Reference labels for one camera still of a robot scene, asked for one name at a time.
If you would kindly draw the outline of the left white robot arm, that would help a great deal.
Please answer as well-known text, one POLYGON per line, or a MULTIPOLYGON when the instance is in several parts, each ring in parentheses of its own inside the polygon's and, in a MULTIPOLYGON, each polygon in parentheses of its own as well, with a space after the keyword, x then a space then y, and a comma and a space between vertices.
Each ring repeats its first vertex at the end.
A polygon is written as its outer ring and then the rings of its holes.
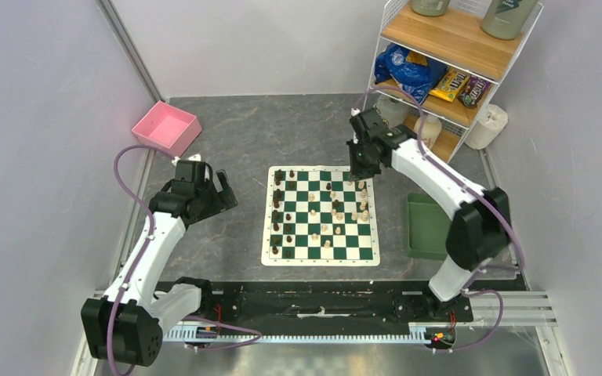
POLYGON ((148 367, 177 322, 188 315, 196 320, 212 315, 208 280, 182 277, 161 297, 154 293, 188 228, 237 204, 224 170, 203 161, 177 161, 173 179, 149 201, 143 232, 125 266, 101 298, 89 298, 82 307, 93 358, 148 367))

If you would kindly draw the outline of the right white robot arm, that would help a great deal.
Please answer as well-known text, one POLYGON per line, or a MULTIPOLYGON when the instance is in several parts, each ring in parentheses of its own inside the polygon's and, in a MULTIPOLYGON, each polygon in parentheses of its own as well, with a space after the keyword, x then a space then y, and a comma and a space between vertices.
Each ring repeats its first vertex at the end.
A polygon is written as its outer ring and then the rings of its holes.
POLYGON ((511 243, 508 196, 500 188, 487 190, 461 176, 436 159, 415 132, 404 125, 389 127, 374 109, 353 109, 350 125, 354 131, 347 142, 351 180, 370 179, 382 168, 391 168, 427 193, 451 221, 447 256, 421 299, 422 313, 430 320, 442 320, 477 269, 511 243))

